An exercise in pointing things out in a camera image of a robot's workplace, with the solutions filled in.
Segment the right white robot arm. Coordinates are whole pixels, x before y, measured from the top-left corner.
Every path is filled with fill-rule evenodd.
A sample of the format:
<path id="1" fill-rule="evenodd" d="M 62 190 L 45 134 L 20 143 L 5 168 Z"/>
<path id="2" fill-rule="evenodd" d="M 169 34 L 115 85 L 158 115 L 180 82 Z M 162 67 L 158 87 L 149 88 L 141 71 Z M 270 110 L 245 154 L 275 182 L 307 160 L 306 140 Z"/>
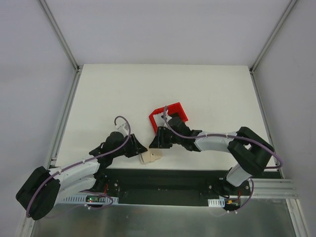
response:
<path id="1" fill-rule="evenodd" d="M 232 167 L 214 190 L 222 195 L 233 195 L 248 178 L 262 174 L 274 148 L 248 127 L 227 135 L 211 136 L 202 130 L 190 129 L 179 118 L 167 121 L 157 128 L 156 135 L 149 145 L 151 149 L 169 149 L 174 144 L 181 145 L 191 152 L 219 151 L 230 153 L 237 164 Z"/>

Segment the beige leather card holder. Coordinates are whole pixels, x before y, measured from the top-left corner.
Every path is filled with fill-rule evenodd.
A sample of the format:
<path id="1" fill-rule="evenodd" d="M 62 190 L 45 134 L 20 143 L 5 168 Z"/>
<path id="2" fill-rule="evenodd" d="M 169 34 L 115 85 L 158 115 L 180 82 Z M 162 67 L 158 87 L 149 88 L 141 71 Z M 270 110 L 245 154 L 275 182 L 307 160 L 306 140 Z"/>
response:
<path id="1" fill-rule="evenodd" d="M 152 149 L 140 155 L 140 162 L 141 164 L 148 164 L 151 162 L 155 162 L 160 158 L 162 158 L 162 151 L 159 149 Z"/>

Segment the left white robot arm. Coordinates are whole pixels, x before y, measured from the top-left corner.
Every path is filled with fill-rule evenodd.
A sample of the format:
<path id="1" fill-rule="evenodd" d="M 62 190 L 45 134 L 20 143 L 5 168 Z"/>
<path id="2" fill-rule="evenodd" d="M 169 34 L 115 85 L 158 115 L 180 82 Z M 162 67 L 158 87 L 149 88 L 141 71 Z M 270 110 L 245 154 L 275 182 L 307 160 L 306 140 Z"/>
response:
<path id="1" fill-rule="evenodd" d="M 131 158 L 147 152 L 134 134 L 112 132 L 88 157 L 60 168 L 36 168 L 16 194 L 26 216 L 39 220 L 61 200 L 81 191 L 103 192 L 106 169 L 117 157 Z"/>

